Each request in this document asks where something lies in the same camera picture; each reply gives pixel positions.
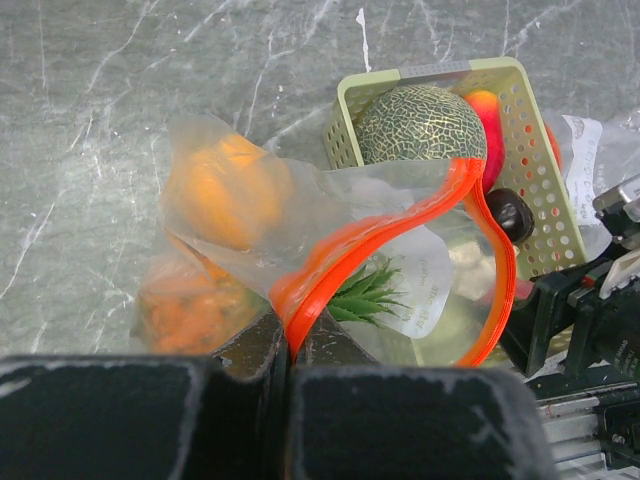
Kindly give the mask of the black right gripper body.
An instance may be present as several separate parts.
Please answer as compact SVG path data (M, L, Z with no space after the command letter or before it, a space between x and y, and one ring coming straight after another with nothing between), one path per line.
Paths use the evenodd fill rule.
M571 328L565 375L606 361L639 378L639 177L597 196L593 208L612 236L609 246L590 262L536 277L500 339L527 377L544 366L552 338Z

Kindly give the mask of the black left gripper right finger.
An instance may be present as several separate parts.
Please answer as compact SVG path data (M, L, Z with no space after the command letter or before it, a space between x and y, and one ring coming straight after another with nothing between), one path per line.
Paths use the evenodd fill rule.
M292 479L555 479L532 392L500 369L384 366L328 313L291 370Z

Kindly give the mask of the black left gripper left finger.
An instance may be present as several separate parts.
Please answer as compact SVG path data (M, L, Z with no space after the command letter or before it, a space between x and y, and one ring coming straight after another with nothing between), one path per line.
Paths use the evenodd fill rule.
M5 479L275 479L288 347L268 313L204 355L1 362Z

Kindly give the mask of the orange toy pineapple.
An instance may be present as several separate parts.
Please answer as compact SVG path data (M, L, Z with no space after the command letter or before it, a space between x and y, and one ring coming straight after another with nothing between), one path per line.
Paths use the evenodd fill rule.
M338 322L375 327L382 316L407 310L402 293L391 287L399 273L388 260L364 265L327 305ZM267 300L228 272L206 262L203 269L176 256L158 261L136 299L132 335L152 353L205 354L221 347L271 309Z

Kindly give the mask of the clear zip bag orange zipper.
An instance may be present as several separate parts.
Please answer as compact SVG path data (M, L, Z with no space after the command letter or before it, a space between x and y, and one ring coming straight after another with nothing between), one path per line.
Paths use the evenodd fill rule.
M169 176L178 156L231 133L237 132L213 116L175 120L169 128ZM293 183L283 218L242 251L202 240L182 221L165 217L168 176L159 199L157 250L140 287L160 260L176 256L201 269L210 262L269 302L267 313L279 320L292 354L301 350L321 314L329 314L332 296L379 249L447 211L470 191L483 193L485 158L454 157L431 165L401 160L350 171L324 171L278 158L288 166ZM343 327L344 322L336 322Z

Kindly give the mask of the orange toy bell pepper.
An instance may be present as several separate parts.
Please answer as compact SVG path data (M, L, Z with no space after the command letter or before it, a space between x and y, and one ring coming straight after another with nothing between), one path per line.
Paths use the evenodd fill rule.
M242 251L280 224L292 192L282 159L231 133L175 159L163 207L200 239Z

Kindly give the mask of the red yellow toy mango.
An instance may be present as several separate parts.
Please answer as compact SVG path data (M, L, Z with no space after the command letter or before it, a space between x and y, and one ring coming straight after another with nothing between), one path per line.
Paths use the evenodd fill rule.
M487 162L482 178L484 194L494 187L505 161L505 145L499 98L487 90L475 90L464 97L479 117L485 131Z

